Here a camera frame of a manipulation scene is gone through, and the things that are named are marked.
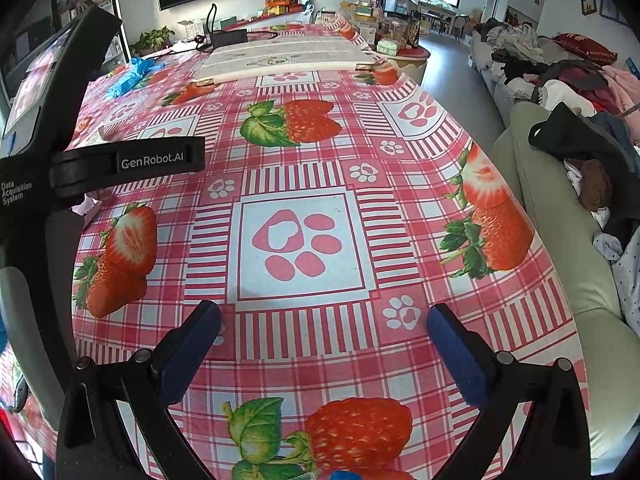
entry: potted plant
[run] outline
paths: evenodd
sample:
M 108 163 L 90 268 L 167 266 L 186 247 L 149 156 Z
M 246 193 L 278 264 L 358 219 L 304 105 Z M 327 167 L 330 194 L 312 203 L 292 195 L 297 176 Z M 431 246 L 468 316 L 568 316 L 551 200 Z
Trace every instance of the potted plant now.
M 134 56 L 146 56 L 152 52 L 162 50 L 170 45 L 169 36 L 171 34 L 175 34 L 175 32 L 167 27 L 141 32 L 140 39 L 136 43 L 129 45 L 131 53 Z

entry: box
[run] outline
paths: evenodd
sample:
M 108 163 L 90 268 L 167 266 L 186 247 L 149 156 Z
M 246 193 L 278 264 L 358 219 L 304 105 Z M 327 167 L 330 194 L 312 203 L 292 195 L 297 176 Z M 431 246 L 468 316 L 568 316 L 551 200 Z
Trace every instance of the box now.
M 377 27 L 369 27 L 368 25 L 361 25 L 359 30 L 362 39 L 370 45 L 374 45 L 376 43 L 377 31 Z
M 383 38 L 376 45 L 376 51 L 387 56 L 395 56 L 398 53 L 399 48 L 400 45 L 397 41 L 388 40 L 387 38 Z

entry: screw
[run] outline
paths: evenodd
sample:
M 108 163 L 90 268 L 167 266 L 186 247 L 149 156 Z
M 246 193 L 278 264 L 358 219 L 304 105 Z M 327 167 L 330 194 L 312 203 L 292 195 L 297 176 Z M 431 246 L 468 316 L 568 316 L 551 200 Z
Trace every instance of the screw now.
M 78 370 L 82 370 L 84 368 L 87 368 L 90 362 L 91 362 L 91 358 L 90 357 L 87 357 L 87 356 L 81 357 L 76 362 L 76 368 Z
M 569 370 L 571 370 L 571 368 L 574 367 L 571 364 L 571 361 L 569 361 L 569 359 L 567 359 L 566 357 L 561 357 L 558 359 L 558 366 L 560 367 L 561 370 L 564 370 L 565 372 L 568 372 Z
M 511 363 L 513 363 L 513 355 L 511 355 L 509 352 L 498 352 L 495 357 L 496 359 L 498 359 L 498 362 L 502 363 L 503 365 L 510 365 Z
M 149 361 L 151 357 L 151 350 L 148 348 L 141 348 L 135 354 L 133 354 L 133 358 L 137 363 L 144 363 L 145 361 Z

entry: red pillow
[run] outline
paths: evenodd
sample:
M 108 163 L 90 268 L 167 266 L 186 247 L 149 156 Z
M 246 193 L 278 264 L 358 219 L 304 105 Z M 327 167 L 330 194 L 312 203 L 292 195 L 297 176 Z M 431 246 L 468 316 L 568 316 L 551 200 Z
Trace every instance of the red pillow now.
M 618 54 L 581 34 L 560 34 L 554 41 L 565 50 L 600 65 L 610 65 L 618 59 Z

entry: pile of clothes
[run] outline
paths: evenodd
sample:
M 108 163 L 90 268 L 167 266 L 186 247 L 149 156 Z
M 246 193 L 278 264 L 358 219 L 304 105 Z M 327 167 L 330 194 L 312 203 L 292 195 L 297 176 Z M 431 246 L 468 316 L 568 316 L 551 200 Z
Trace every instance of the pile of clothes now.
M 602 110 L 617 116 L 640 102 L 640 80 L 631 72 L 566 51 L 559 44 L 561 36 L 555 40 L 538 37 L 529 25 L 511 27 L 493 18 L 479 23 L 475 30 L 493 48 L 492 79 L 506 86 L 512 100 L 530 100 L 549 110 L 565 102 L 580 107 L 585 116 Z M 640 144 L 640 110 L 627 114 L 623 121 L 632 142 Z
M 612 264 L 620 309 L 640 336 L 640 155 L 628 126 L 608 110 L 585 117 L 560 101 L 532 127 L 529 143 L 564 163 L 578 200 L 602 227 L 593 245 Z

